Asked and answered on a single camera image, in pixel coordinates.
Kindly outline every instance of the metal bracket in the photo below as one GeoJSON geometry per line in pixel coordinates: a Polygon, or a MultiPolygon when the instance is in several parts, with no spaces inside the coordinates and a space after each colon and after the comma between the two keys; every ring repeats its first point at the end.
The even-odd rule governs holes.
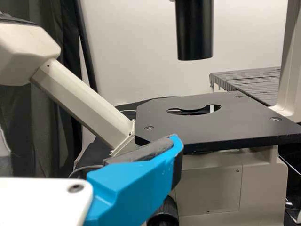
{"type": "Polygon", "coordinates": [[[121,153],[126,153],[128,151],[133,151],[134,148],[137,147],[137,145],[135,143],[131,143],[131,141],[134,139],[134,135],[135,135],[135,123],[136,120],[133,119],[133,126],[132,126],[132,130],[131,132],[128,134],[127,138],[125,138],[115,149],[113,149],[110,153],[110,156],[116,156],[117,154],[121,154],[121,153]]]}

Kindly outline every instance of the black curtain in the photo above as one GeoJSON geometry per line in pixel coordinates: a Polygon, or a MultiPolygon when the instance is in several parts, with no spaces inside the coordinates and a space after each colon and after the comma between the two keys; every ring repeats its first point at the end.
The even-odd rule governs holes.
{"type": "MultiPolygon", "coordinates": [[[[81,78],[72,0],[0,0],[0,11],[43,27],[61,47],[58,60],[81,78]]],[[[72,171],[81,125],[34,85],[0,86],[0,124],[14,176],[66,177],[72,171]]]]}

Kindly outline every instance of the black stage plate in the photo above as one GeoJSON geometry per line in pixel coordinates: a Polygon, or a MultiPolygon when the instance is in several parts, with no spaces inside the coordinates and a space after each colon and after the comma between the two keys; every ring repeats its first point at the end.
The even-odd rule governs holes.
{"type": "Polygon", "coordinates": [[[153,99],[138,106],[137,144],[144,145],[173,133],[183,141],[184,153],[301,142],[301,126],[239,91],[153,99]],[[207,105],[221,108],[203,115],[167,112],[174,108],[192,112],[207,105]]]}

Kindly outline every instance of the white panel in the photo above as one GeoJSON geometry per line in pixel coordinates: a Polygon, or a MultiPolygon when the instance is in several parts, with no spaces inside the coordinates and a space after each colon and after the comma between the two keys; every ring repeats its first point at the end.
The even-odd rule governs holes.
{"type": "Polygon", "coordinates": [[[79,179],[0,178],[0,225],[80,226],[92,186],[79,179]],[[83,186],[68,192],[73,185],[83,186]]]}
{"type": "Polygon", "coordinates": [[[169,0],[82,0],[100,93],[113,105],[207,93],[209,73],[280,66],[287,0],[215,0],[214,57],[177,60],[169,0]]]}
{"type": "Polygon", "coordinates": [[[238,211],[242,166],[182,171],[175,189],[179,216],[238,211]]]}

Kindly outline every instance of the white wall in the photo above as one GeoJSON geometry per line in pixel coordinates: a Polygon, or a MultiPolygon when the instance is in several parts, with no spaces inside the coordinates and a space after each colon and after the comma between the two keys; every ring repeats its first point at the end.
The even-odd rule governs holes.
{"type": "Polygon", "coordinates": [[[287,0],[215,0],[214,57],[177,60],[169,0],[83,0],[97,85],[114,105],[209,92],[209,73],[280,66],[287,0]]]}

